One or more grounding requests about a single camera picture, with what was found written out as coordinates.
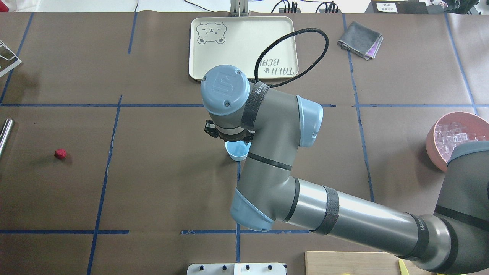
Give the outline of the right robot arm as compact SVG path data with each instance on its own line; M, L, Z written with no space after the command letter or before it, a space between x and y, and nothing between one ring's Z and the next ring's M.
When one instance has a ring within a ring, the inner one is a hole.
M291 176L299 147L311 147L323 108L219 65L201 80L201 97L225 141L252 134L230 213L269 231L276 221L387 252L432 273L488 268L488 142L457 146L433 214L416 216Z

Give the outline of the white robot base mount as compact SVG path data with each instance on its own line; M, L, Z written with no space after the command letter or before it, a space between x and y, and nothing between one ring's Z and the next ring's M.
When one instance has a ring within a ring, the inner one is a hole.
M187 275L287 275L286 264L265 263L195 263L190 264Z

